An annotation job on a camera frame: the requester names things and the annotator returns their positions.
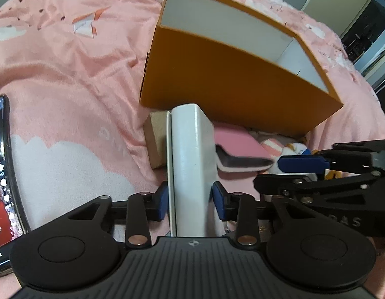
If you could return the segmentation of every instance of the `ribbed gray surface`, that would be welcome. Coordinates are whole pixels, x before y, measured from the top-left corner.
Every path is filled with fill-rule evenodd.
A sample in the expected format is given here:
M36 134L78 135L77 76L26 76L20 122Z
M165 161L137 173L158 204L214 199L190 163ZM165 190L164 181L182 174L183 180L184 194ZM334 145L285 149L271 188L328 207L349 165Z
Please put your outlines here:
M257 252L236 249L226 238L175 237L162 237L150 249L131 251L113 275L89 289L48 294L23 288L13 298L374 299L363 288L329 295L293 288L277 279Z

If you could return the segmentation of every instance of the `brown cardboard block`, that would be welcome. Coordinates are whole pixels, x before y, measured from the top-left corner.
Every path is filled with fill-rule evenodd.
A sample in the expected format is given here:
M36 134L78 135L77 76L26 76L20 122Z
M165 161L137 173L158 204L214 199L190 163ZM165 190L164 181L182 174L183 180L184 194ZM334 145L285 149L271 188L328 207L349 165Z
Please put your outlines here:
M166 111L151 112L143 125L151 168L166 165Z
M343 106L298 35L231 0L164 1L140 103L293 137Z

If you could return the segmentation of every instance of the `bed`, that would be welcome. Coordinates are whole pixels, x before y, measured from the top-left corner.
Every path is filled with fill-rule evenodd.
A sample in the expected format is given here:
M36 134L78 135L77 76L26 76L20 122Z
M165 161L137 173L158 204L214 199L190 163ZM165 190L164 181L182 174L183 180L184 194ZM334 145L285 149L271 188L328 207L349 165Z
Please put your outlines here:
M0 8L0 94L10 99L14 166L32 228L98 195L124 200L164 179L150 168L142 129L149 109L138 103L162 1L9 0ZM236 1L301 35L344 103L307 134L309 149L385 139L377 97L337 35L281 0ZM152 224L153 240L168 230L168 221ZM385 241L377 245L367 288L385 298ZM19 287L14 275L0 278L0 299Z

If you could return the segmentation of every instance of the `smartphone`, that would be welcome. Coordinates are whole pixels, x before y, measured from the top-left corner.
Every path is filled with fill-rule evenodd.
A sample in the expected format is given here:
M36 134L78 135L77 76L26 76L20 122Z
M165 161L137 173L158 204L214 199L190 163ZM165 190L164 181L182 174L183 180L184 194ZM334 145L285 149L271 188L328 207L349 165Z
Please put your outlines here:
M0 276L12 272L9 254L13 241L29 231L22 207L10 144L10 104L0 96Z

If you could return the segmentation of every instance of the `silver screw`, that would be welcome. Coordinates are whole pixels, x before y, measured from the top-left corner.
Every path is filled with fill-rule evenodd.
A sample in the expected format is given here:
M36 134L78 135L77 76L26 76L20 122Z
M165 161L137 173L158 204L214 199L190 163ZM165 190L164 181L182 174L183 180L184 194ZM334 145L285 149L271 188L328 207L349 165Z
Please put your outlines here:
M148 238L144 235L132 235L128 239L128 242L133 245L144 245L147 241Z
M311 197L303 197L303 198L301 198L301 202L304 203L305 205L307 205L307 204L313 202L313 198L311 198Z
M244 236L240 236L237 241L241 244L241 245L255 245L257 243L257 239L256 237L253 237L251 235L244 235Z

